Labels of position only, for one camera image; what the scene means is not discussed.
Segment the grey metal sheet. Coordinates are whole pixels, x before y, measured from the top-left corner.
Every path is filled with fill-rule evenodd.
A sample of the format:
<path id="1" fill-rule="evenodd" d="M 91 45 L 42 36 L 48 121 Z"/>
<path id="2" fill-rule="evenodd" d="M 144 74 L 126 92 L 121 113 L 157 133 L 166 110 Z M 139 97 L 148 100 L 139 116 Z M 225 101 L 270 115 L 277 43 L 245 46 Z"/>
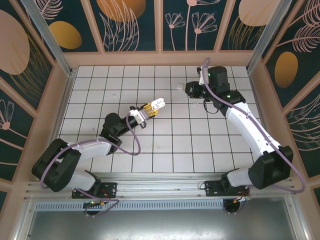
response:
<path id="1" fill-rule="evenodd" d="M 75 202 L 31 201 L 14 240 L 312 240 L 292 197 L 254 198 L 226 213 L 215 199 L 184 200 L 155 208 L 155 201 L 122 201 L 98 217 Z"/>

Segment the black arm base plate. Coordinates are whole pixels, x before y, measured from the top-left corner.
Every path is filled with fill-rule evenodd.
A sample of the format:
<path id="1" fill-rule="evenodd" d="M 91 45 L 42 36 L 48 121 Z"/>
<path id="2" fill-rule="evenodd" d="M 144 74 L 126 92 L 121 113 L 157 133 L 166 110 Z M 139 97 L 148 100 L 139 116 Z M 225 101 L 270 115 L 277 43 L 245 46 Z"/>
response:
<path id="1" fill-rule="evenodd" d="M 94 184 L 93 187 L 84 191 L 85 194 L 77 189 L 71 193 L 72 199 L 115 199 L 117 194 L 116 182 L 102 182 Z"/>
<path id="2" fill-rule="evenodd" d="M 208 180 L 204 182 L 204 190 L 207 197 L 241 197 L 249 196 L 249 188 L 245 186 L 231 186 L 222 180 Z"/>

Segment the aluminium frame post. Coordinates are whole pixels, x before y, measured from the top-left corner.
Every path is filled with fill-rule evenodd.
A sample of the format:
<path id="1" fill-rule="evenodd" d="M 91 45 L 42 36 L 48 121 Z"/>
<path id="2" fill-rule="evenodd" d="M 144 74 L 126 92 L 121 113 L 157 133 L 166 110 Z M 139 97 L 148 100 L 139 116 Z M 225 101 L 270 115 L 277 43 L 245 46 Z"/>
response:
<path id="1" fill-rule="evenodd" d="M 292 0 L 279 0 L 278 4 L 276 5 L 275 10 L 273 11 L 270 20 L 266 24 L 260 38 L 258 39 L 258 42 L 246 66 L 249 76 L 254 71 L 256 65 L 262 57 L 263 52 L 275 35 L 275 32 L 279 28 L 284 16 L 288 12 L 291 3 Z"/>
<path id="2" fill-rule="evenodd" d="M 51 1 L 52 0 L 20 0 L 36 28 L 41 33 L 44 41 L 47 43 L 50 51 L 53 53 L 58 64 L 61 66 L 62 70 L 70 76 L 72 74 L 72 68 L 67 62 L 61 47 L 55 40 L 55 37 L 45 19 L 45 17 L 53 17 L 57 14 L 57 10 L 61 10 L 58 0 L 53 0 L 53 5 L 48 7 L 47 4 L 49 5 Z"/>

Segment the aluminium mounting rail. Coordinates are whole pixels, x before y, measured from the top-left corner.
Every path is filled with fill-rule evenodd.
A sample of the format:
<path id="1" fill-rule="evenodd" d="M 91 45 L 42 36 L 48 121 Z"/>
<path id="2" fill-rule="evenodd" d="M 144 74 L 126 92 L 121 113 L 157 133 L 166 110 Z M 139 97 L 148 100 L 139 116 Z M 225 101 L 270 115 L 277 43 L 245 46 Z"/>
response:
<path id="1" fill-rule="evenodd" d="M 117 183 L 116 199 L 120 200 L 177 200 L 204 199 L 206 194 L 200 190 L 205 181 L 220 180 L 219 173 L 132 173 L 132 172 L 95 172 L 102 182 Z M 72 190 L 53 192 L 41 189 L 38 181 L 31 181 L 23 197 L 34 201 L 71 201 Z M 282 198 L 290 192 L 269 186 L 262 190 L 250 187 L 251 198 Z"/>

